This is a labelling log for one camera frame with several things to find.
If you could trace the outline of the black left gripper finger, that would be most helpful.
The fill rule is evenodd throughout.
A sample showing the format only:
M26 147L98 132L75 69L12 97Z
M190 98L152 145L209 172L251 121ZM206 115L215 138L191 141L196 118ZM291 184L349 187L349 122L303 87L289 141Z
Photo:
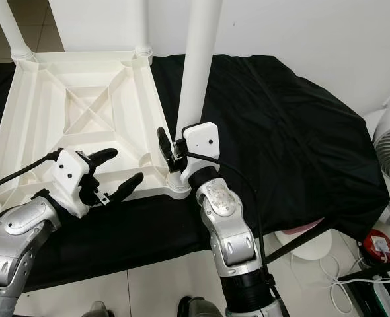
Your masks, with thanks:
M106 163L108 160L113 159L117 155L118 151L116 148L107 148L93 152L86 157L87 165L89 165L89 167L94 170L102 164Z
M131 194L134 193L136 187L138 187L144 179L144 175L141 172L135 173L131 178L123 181L122 184L108 196L108 202L120 203L126 200Z

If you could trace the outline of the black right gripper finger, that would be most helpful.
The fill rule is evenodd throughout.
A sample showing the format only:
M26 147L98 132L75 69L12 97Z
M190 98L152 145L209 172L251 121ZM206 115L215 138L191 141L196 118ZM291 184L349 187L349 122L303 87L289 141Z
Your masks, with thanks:
M167 135L164 127L158 127L157 137L159 148L161 148L161 154L166 162L166 165L168 166L168 169L176 169L176 157L174 155L174 151L172 150L171 140Z

